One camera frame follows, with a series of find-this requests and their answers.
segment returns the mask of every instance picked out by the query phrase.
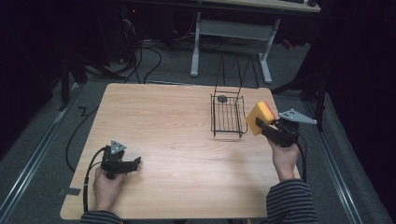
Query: dark background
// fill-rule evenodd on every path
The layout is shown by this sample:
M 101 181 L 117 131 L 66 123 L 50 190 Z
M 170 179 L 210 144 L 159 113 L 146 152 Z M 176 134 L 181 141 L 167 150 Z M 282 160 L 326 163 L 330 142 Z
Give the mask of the dark background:
M 323 16 L 345 19 L 329 20 L 320 27 L 315 21 L 286 18 L 276 42 L 312 44 L 296 79 L 312 74 L 326 77 L 326 90 L 346 134 L 396 220 L 396 160 L 392 156 L 396 3 L 335 0 L 319 4 Z M 52 96 L 65 55 L 78 52 L 102 65 L 125 59 L 126 42 L 117 33 L 119 15 L 117 5 L 104 11 L 103 5 L 93 2 L 0 3 L 1 158 Z M 138 7 L 134 16 L 146 35 L 171 45 L 177 35 L 174 30 L 184 34 L 189 29 L 186 21 L 191 21 L 193 12 Z M 319 84 L 320 79 L 314 79 L 297 89 L 310 90 L 310 97 L 315 98 Z

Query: gray carpet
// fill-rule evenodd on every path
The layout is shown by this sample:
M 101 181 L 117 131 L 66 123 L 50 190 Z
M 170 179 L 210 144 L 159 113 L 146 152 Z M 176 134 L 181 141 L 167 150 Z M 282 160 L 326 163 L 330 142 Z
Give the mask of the gray carpet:
M 145 43 L 145 46 L 154 45 L 148 42 Z M 217 50 L 202 50 L 200 74 L 198 77 L 190 77 L 191 46 L 174 45 L 169 48 L 158 44 L 152 49 L 161 53 L 162 62 L 149 75 L 147 83 L 161 84 L 158 81 L 165 81 L 215 85 L 219 70 L 219 52 Z M 256 58 L 255 67 L 260 87 L 274 89 L 292 81 L 308 50 L 309 46 L 287 50 L 282 46 L 274 45 L 268 57 L 269 68 L 273 75 L 272 85 L 263 83 L 262 75 L 260 75 L 261 69 Z M 248 56 L 245 54 L 238 54 L 241 64 L 246 64 L 247 58 Z M 159 59 L 160 57 L 154 51 L 143 49 L 142 63 L 137 70 L 140 81 L 143 81 L 144 75 L 155 66 Z M 227 86 L 239 85 L 238 74 L 233 65 L 234 59 L 234 55 L 224 54 Z M 119 66 L 114 65 L 111 69 L 117 69 Z M 139 79 L 134 74 L 129 82 L 137 83 Z M 40 163 L 7 223 L 78 223 L 77 221 L 62 220 L 59 215 L 64 201 L 63 189 L 68 188 L 73 177 L 65 162 L 65 148 L 73 131 L 85 118 L 81 116 L 82 109 L 80 107 L 86 107 L 86 113 L 95 109 L 100 104 L 106 85 L 110 82 L 116 81 L 107 77 L 90 76 L 88 83 L 79 88 L 79 95 L 64 115 L 63 122 L 59 131 L 53 137 L 46 156 Z M 254 88 L 255 86 L 254 73 L 252 68 L 249 67 L 244 80 L 244 87 Z M 59 84 L 53 92 L 55 96 L 32 118 L 20 139 L 0 163 L 0 168 L 3 171 L 0 174 L 2 179 L 0 200 L 2 202 L 11 191 L 26 163 L 32 157 L 47 127 L 59 115 L 57 111 L 61 106 Z M 303 114 L 309 113 L 304 106 L 306 103 L 300 101 L 297 91 L 287 91 L 275 95 L 275 100 L 278 111 L 294 108 Z M 83 123 L 70 144 L 68 158 L 73 167 L 76 167 L 78 163 L 93 119 L 94 114 Z M 369 179 L 363 172 L 328 96 L 323 117 L 323 128 L 323 135 L 359 209 L 362 223 L 392 223 L 387 211 L 378 200 Z M 312 186 L 320 223 L 349 223 L 347 213 L 334 187 L 321 143 L 316 135 L 316 126 L 302 124 L 301 133 L 308 145 L 307 179 Z

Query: cable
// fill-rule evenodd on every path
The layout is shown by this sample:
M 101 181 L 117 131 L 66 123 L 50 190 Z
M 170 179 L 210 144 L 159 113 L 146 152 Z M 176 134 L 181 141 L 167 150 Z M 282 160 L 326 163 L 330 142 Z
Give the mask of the cable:
M 149 72 L 146 73 L 145 78 L 143 79 L 143 84 L 146 84 L 146 79 L 148 78 L 149 74 L 152 73 L 158 66 L 160 66 L 160 63 L 163 61 L 163 56 L 161 56 L 160 52 L 158 52 L 155 49 L 147 49 L 147 50 L 151 50 L 151 51 L 157 53 L 158 56 L 160 56 L 160 60 L 158 61 L 157 65 L 154 66 L 154 68 L 152 68 Z
M 305 144 L 305 152 L 303 152 L 303 148 L 301 147 L 301 145 L 300 145 L 300 143 L 296 143 L 296 145 L 297 145 L 297 147 L 299 148 L 299 150 L 300 150 L 300 153 L 301 153 L 301 159 L 302 159 L 302 164 L 303 164 L 303 176 L 302 176 L 302 180 L 306 183 L 306 155 L 307 155 L 307 152 L 308 152 L 308 145 L 306 144 L 306 141 L 305 141 L 305 139 L 303 138 L 303 136 L 302 135 L 300 135 L 301 137 L 302 137 L 302 139 L 303 139 L 303 141 L 304 141 L 304 144 Z
M 200 47 L 202 48 L 202 49 L 218 49 L 218 48 L 220 48 L 221 46 L 222 46 L 222 44 L 223 44 L 223 38 L 220 36 L 219 37 L 219 44 L 217 45 L 217 46 L 215 46 L 214 48 L 205 48 L 204 46 L 202 46 L 201 44 L 200 44 Z
M 231 40 L 228 40 L 228 39 L 229 38 L 224 38 L 224 42 L 229 43 L 229 44 L 239 45 L 239 46 L 254 44 L 254 43 L 258 42 L 258 40 L 249 39 L 249 40 L 246 40 L 244 43 L 238 43 L 238 42 L 231 41 Z
M 79 123 L 79 125 L 77 126 L 77 128 L 73 131 L 72 136 L 69 138 L 69 141 L 67 142 L 66 151 L 65 151 L 64 155 L 65 155 L 65 157 L 66 157 L 67 166 L 70 168 L 70 170 L 71 170 L 73 173 L 74 173 L 76 170 L 75 170 L 75 169 L 72 167 L 72 165 L 70 164 L 69 157 L 68 157 L 68 151 L 69 151 L 70 144 L 71 144 L 73 138 L 75 137 L 75 135 L 76 135 L 78 129 L 79 129 L 79 128 L 81 127 L 81 125 L 84 123 L 84 121 L 85 121 L 87 118 L 89 118 L 89 117 L 93 114 L 93 112 L 95 112 L 98 108 L 99 108 L 99 106 L 97 106 L 93 111 L 91 111 L 91 112 Z
M 194 16 L 192 17 L 192 22 L 191 22 L 189 31 L 185 35 L 183 35 L 181 38 L 174 39 L 174 41 L 182 40 L 182 39 L 189 38 L 189 37 L 193 36 L 193 35 L 189 35 L 189 34 L 190 34 L 191 30 L 192 30 L 192 27 L 194 26 L 194 22 L 195 22 L 195 18 L 196 17 L 197 17 L 197 13 L 195 12 Z
M 185 37 L 183 40 L 187 40 L 187 39 L 192 38 L 192 37 L 194 37 L 194 35 L 187 36 L 187 37 Z M 176 44 L 176 45 L 179 45 L 179 46 L 181 46 L 181 47 L 187 47 L 187 46 L 191 46 L 192 44 L 194 44 L 194 40 L 190 40 L 189 42 L 190 42 L 190 43 L 188 43 L 188 44 L 180 44 L 180 43 L 178 43 L 177 41 L 174 41 L 173 43 Z
M 142 47 L 144 42 L 151 42 L 151 41 L 154 41 L 155 44 L 153 46 L 150 46 L 150 47 L 145 47 L 145 49 L 152 49 L 152 48 L 154 48 L 154 47 L 156 47 L 158 45 L 158 40 L 156 40 L 156 39 L 145 39 L 145 40 L 141 41 L 140 47 Z
M 88 166 L 87 174 L 85 174 L 83 198 L 82 198 L 82 202 L 83 202 L 83 206 L 84 206 L 84 213 L 88 212 L 88 182 L 90 181 L 90 171 L 91 171 L 92 167 L 94 166 L 92 164 L 95 161 L 96 157 L 99 155 L 99 153 L 101 153 L 102 151 L 105 151 L 105 147 L 102 147 L 95 153 L 95 155 L 93 156 L 93 158 L 90 162 L 90 166 Z
M 139 51 L 140 51 L 139 62 L 137 63 L 137 65 L 134 66 L 134 70 L 131 72 L 131 74 L 129 74 L 129 76 L 127 78 L 125 78 L 124 83 L 127 83 L 129 78 L 132 76 L 132 74 L 134 72 L 136 72 L 137 80 L 139 81 L 139 84 L 140 84 L 140 77 L 137 74 L 137 68 L 139 67 L 140 63 L 142 62 L 142 45 L 140 45 Z
M 138 48 L 138 46 L 136 44 L 140 43 L 139 40 L 143 36 L 143 33 L 144 33 L 143 30 L 139 29 L 139 32 L 137 32 L 137 34 L 133 36 L 134 38 L 131 41 L 132 43 L 128 46 L 127 51 L 125 53 L 126 54 L 125 58 L 127 58 L 131 54 L 131 51 L 135 52 L 135 50 Z M 96 70 L 97 69 L 99 69 L 99 70 L 105 69 L 103 66 L 99 66 L 98 64 L 93 64 L 92 62 L 89 62 L 89 60 L 84 60 L 84 58 L 80 58 L 80 59 L 85 64 L 88 64 L 88 65 L 94 67 Z M 129 69 L 131 69 L 135 65 L 136 65 L 136 56 L 134 55 L 134 53 L 132 53 L 131 59 L 129 60 L 128 64 L 125 67 L 121 68 L 120 70 L 117 70 L 117 71 L 114 71 L 114 72 L 107 71 L 107 73 L 105 74 L 105 73 L 97 73 L 97 72 L 92 71 L 91 69 L 85 67 L 85 71 L 87 73 L 90 73 L 90 74 L 93 74 L 93 75 L 96 75 L 96 76 L 102 76 L 102 75 L 117 76 L 118 74 L 121 74 L 121 73 L 124 73 L 124 72 L 128 71 Z

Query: white desk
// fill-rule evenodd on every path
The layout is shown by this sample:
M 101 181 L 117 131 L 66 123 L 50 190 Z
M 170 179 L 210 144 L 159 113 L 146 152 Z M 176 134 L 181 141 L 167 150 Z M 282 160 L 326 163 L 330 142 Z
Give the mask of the white desk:
M 279 10 L 292 10 L 299 12 L 320 12 L 320 7 L 310 7 L 305 1 L 303 4 L 285 2 L 280 0 L 200 0 L 199 3 L 222 3 L 222 4 L 233 4 L 247 7 L 266 7 Z M 265 48 L 262 53 L 259 53 L 260 63 L 262 67 L 262 74 L 264 81 L 267 84 L 272 83 L 271 74 L 268 69 L 267 57 L 270 52 L 271 46 L 274 42 L 276 31 L 280 19 L 274 21 L 272 26 L 254 25 L 246 23 L 228 22 L 228 21 L 212 21 L 212 20 L 201 20 L 201 13 L 197 13 L 197 21 L 195 28 L 195 43 L 194 50 L 192 53 L 191 61 L 191 76 L 198 76 L 199 67 L 199 41 L 200 35 L 217 35 L 227 36 L 235 38 L 254 39 L 260 41 L 266 41 Z

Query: person's left hand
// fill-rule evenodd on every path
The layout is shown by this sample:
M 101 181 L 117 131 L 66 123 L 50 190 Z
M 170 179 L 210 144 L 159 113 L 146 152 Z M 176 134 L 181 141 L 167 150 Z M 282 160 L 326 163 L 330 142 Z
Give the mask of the person's left hand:
M 115 179 L 106 177 L 106 171 L 96 168 L 93 191 L 96 197 L 95 211 L 110 211 L 120 193 L 120 186 L 125 175 L 117 175 Z

